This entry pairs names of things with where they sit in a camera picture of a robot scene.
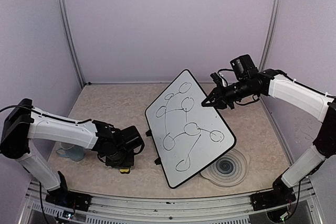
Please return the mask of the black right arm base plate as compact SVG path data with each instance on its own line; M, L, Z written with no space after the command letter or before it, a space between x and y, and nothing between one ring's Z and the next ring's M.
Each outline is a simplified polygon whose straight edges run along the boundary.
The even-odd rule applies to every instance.
M281 195L275 190L257 192L250 196L251 204L254 211L264 210L268 208L278 207L296 201L296 196L293 192L286 195Z

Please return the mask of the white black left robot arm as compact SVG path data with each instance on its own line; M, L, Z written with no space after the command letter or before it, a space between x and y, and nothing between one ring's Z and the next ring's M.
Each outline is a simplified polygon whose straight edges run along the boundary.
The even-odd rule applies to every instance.
M17 160L31 173L48 195L66 206L73 201L61 172L53 171L32 143L34 139L50 140L80 146L97 152L98 159L111 167L128 167L127 157L136 155L134 149L144 148L135 126L124 130L97 120L73 120L45 112L22 99L18 105L8 106L11 113L4 121L1 153Z

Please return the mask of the yellow bone-shaped eraser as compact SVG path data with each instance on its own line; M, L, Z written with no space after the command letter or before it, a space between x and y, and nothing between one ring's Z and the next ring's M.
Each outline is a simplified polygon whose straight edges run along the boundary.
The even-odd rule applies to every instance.
M130 173L130 168L121 168L121 169L119 169L119 172L121 174L129 174Z

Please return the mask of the white whiteboard black frame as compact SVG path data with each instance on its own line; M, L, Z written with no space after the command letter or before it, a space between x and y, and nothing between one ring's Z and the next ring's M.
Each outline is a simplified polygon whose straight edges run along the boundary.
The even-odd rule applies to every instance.
M183 70L146 108L145 118L164 176L176 189L236 145L236 136L206 93Z

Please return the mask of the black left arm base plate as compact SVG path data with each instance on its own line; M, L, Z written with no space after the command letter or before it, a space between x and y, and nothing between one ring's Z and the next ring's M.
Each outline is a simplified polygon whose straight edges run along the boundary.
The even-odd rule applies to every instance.
M49 203L80 211L88 211L91 199L91 195L73 191L66 191L63 193L53 191L46 196L46 201Z

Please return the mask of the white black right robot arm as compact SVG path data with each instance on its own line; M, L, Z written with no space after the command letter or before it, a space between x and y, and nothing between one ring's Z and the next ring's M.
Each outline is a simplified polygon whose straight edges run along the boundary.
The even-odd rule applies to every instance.
M257 69L236 73L237 82L224 86L219 74L212 73L216 87L202 101L203 107L233 109L251 95L285 101L312 115L322 123L312 145L272 184L272 190L251 195L254 210L263 210L298 200L293 187L314 174L326 159L335 155L335 97L291 79L281 70Z

